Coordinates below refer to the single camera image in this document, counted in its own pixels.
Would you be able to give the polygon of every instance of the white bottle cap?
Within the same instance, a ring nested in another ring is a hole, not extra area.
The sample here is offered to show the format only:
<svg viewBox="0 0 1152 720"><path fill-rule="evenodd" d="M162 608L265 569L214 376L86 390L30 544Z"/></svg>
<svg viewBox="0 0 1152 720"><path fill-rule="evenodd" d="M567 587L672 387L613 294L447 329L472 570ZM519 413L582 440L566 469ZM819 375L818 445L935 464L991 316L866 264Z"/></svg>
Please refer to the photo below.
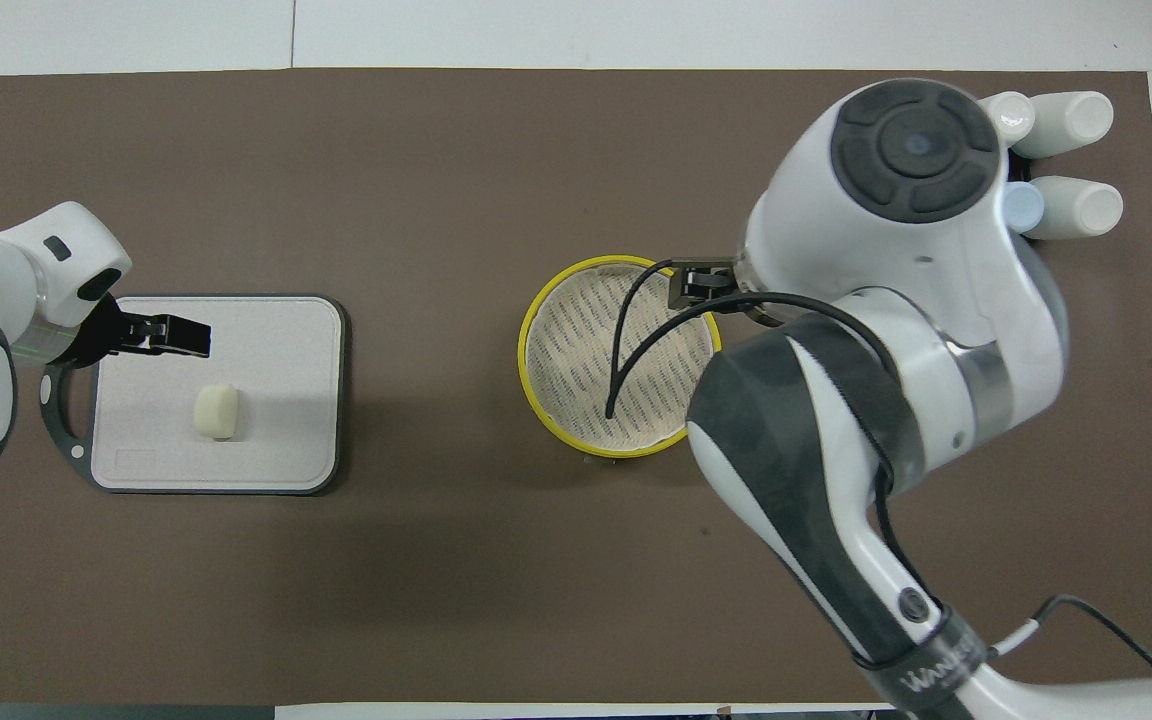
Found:
<svg viewBox="0 0 1152 720"><path fill-rule="evenodd" d="M1000 92L979 100L978 104L984 114L990 115L993 127L998 130L998 137L1007 147L1023 141L1034 127L1034 105L1020 92L1014 90Z"/></svg>
<svg viewBox="0 0 1152 720"><path fill-rule="evenodd" d="M1028 182L1009 182L1002 188L1002 220L1011 232L1025 233L1043 220L1043 192Z"/></svg>
<svg viewBox="0 0 1152 720"><path fill-rule="evenodd" d="M1100 141L1114 124L1114 104L1100 92L1052 92L1030 97L1034 127L1011 150L1024 158L1051 158Z"/></svg>
<svg viewBox="0 0 1152 720"><path fill-rule="evenodd" d="M1123 218L1123 195L1114 185L1085 179L1047 176L1030 181L1043 192L1043 221L1025 236L1034 240L1096 237Z"/></svg>

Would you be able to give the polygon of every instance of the black strap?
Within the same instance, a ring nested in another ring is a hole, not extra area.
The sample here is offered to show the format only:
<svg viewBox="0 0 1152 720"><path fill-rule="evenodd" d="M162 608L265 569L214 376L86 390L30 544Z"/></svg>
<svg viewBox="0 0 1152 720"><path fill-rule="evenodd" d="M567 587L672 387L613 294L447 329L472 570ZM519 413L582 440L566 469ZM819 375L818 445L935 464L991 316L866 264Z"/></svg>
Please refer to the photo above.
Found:
<svg viewBox="0 0 1152 720"><path fill-rule="evenodd" d="M890 662L852 660L884 700L918 717L971 717L955 697L986 660L979 635L950 606L941 607L941 624L914 651Z"/></svg>
<svg viewBox="0 0 1152 720"><path fill-rule="evenodd" d="M788 336L824 367L861 432L878 454L890 493L916 486L927 475L927 455L914 408L896 378L884 372L867 348L823 314L788 325Z"/></svg>

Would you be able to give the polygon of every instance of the black cable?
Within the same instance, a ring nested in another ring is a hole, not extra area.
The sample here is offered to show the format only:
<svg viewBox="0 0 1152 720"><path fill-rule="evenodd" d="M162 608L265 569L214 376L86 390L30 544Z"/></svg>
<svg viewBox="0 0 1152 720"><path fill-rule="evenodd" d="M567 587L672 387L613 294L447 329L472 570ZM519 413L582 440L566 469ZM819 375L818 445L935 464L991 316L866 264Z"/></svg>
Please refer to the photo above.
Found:
<svg viewBox="0 0 1152 720"><path fill-rule="evenodd" d="M1047 598L1047 601L1044 602L1043 606L1039 607L1039 609L1034 612L1033 615L1030 615L1030 619L1032 619L1033 621L1036 621L1036 623L1041 626L1043 621L1046 620L1047 616L1051 615L1052 612L1055 611L1061 605L1073 605L1074 607L1078 607L1079 611L1084 611L1092 617L1096 617L1098 623L1106 626L1106 628L1111 629L1111 632L1114 632L1120 638L1120 641L1128 644L1128 647L1132 649L1132 651L1135 651L1137 655L1142 657L1142 659L1149 662L1149 666L1152 667L1152 653L1149 652L1144 646L1142 646L1142 644L1139 644L1137 641L1135 641L1132 635L1129 635L1128 632L1126 632L1123 628L1120 628L1120 626L1115 623L1114 620L1107 619L1107 616L1102 614L1102 612L1098 611L1096 607L1092 606L1092 602L1087 602L1083 600L1083 598L1075 597L1073 594L1053 594L1051 598Z"/></svg>
<svg viewBox="0 0 1152 720"><path fill-rule="evenodd" d="M814 313L824 314L831 320L835 320L842 327L858 334L861 340L865 341L865 344L869 346L870 350L873 350L874 355L878 356L882 369L887 370L900 382L896 361L893 359L890 351L887 350L887 346L882 344L882 340L879 340L878 335L869 328L869 325L861 323L854 314L847 313L844 310L838 309L838 306L829 305L828 302L814 300L814 297L805 295L791 295L787 291L737 291L732 295L717 297L715 300L700 302L698 305L688 306L687 310L680 311L680 313L673 316L666 323L660 323L657 329L652 331L647 338L644 338L643 342L639 342L639 346L634 348L634 353L626 361L626 365L621 369L614 369L612 372L612 386L607 393L607 407L604 409L605 418L611 419L616 414L616 396L620 395L621 387L626 384L626 378L660 338L667 336L679 325L699 318L702 314L715 313L728 306L756 305L763 302L771 302L773 305L803 306L805 310L812 310Z"/></svg>
<svg viewBox="0 0 1152 720"><path fill-rule="evenodd" d="M616 378L616 369L620 366L621 361L621 333L626 332L626 317L630 313L630 302L634 301L635 293L639 291L643 283L649 281L649 278L660 272L660 270L668 268L673 264L673 259L660 260L658 264L650 266L647 270L643 270L639 276L634 279L634 285L630 286L630 291L626 293L626 300L621 301L621 313L616 316L616 334L612 338L612 378Z"/></svg>
<svg viewBox="0 0 1152 720"><path fill-rule="evenodd" d="M910 562L909 556L905 555L905 548L900 546L900 540L896 539L896 529L892 528L892 518L887 514L887 495L890 493L889 479L892 478L879 477L874 483L877 486L874 488L874 514L878 516L878 532L882 535L882 544L886 544L887 550L892 551L892 555L896 556L896 561L905 568L909 577L931 594L932 591L927 588L927 583L923 582L922 575L914 569L914 562Z"/></svg>
<svg viewBox="0 0 1152 720"><path fill-rule="evenodd" d="M1016 156L1014 150L1007 151L1007 179L1011 182L1029 182L1033 179L1033 160Z"/></svg>

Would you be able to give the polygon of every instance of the cylindrical container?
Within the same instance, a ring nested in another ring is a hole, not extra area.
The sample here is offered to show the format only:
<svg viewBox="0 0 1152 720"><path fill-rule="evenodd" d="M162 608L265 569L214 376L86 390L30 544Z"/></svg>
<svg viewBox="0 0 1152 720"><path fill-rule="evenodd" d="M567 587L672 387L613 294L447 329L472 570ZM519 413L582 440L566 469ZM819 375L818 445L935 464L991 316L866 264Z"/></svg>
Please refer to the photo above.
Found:
<svg viewBox="0 0 1152 720"><path fill-rule="evenodd" d="M990 122L1006 146L1023 141L1034 128L1034 105L1020 92L1009 90L977 103L984 114L990 115Z"/></svg>
<svg viewBox="0 0 1152 720"><path fill-rule="evenodd" d="M1100 92L1052 92L1030 97L1034 127L1011 150L1023 158L1051 158L1100 141L1114 124L1114 104Z"/></svg>
<svg viewBox="0 0 1152 720"><path fill-rule="evenodd" d="M643 356L621 386L616 412L604 416L621 304L650 265L631 255L576 263L540 289L522 320L518 378L526 402L550 432L589 456L641 457L680 441L691 393L722 348L712 316L682 324ZM668 305L669 273L650 275L628 306L620 367L677 313Z"/></svg>
<svg viewBox="0 0 1152 720"><path fill-rule="evenodd" d="M1010 232L1033 229L1043 220L1046 206L1043 192L1028 182L1009 182L1002 190L1002 220Z"/></svg>
<svg viewBox="0 0 1152 720"><path fill-rule="evenodd" d="M1123 195L1114 185L1047 176L1030 181L1043 194L1043 220L1025 236L1034 240L1096 237L1123 218Z"/></svg>

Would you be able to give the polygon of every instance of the mesh liner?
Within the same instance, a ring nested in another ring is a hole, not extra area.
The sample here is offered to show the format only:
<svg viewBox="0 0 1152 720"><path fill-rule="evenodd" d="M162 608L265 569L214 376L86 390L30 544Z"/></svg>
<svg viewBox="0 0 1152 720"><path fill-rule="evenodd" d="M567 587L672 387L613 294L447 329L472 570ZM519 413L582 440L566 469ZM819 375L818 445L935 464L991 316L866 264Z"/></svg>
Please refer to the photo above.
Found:
<svg viewBox="0 0 1152 720"><path fill-rule="evenodd" d="M685 323L635 366L617 397L616 416L602 417L616 314L641 272L637 265L612 263L573 274L550 291L526 332L526 374L536 400L559 427L602 450L641 450L677 433L713 356L705 320ZM621 336L622 364L676 313L666 306L668 290L669 279L657 273L635 295Z"/></svg>

